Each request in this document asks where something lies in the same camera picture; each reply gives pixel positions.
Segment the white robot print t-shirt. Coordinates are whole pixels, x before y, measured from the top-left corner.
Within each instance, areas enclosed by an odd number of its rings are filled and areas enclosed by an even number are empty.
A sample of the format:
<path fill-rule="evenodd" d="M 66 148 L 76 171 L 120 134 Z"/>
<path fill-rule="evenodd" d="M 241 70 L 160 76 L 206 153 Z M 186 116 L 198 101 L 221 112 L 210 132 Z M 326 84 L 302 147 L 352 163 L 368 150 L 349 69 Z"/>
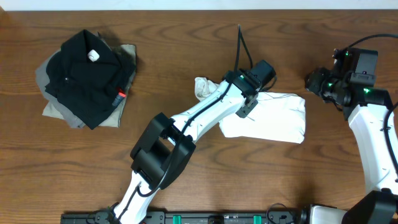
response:
<path fill-rule="evenodd" d="M 185 131 L 195 141 L 216 123 L 227 138 L 249 137 L 297 144 L 304 140 L 305 100 L 296 94 L 260 92 L 258 104 L 246 118 L 236 115 L 245 101 L 242 91 L 226 81 L 217 85 L 196 77 L 195 96 L 200 100 L 200 109 L 223 98 L 195 118 Z"/>

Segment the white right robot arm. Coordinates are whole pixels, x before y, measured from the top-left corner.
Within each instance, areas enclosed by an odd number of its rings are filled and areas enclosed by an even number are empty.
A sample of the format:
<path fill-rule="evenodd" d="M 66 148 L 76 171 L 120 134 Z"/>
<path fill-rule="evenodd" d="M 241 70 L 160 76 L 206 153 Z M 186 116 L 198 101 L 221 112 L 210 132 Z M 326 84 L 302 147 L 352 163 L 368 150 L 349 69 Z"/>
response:
<path fill-rule="evenodd" d="M 302 223 L 397 223 L 397 135 L 387 90 L 368 82 L 352 83 L 317 68 L 305 77 L 305 89 L 334 103 L 348 121 L 359 149 L 366 195 L 345 211 L 312 205 Z"/>

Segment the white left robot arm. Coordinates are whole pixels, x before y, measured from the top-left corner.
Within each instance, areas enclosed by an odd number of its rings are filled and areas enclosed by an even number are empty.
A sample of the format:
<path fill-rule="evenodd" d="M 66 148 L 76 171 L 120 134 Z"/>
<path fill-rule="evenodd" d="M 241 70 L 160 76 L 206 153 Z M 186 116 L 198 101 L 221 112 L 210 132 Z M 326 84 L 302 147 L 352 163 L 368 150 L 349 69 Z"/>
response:
<path fill-rule="evenodd" d="M 268 81 L 255 70 L 228 71 L 216 90 L 192 108 L 171 118 L 163 113 L 155 116 L 131 151 L 131 182 L 113 207 L 110 223 L 143 221 L 155 194 L 185 169 L 196 142 L 223 118 L 246 117 Z"/>

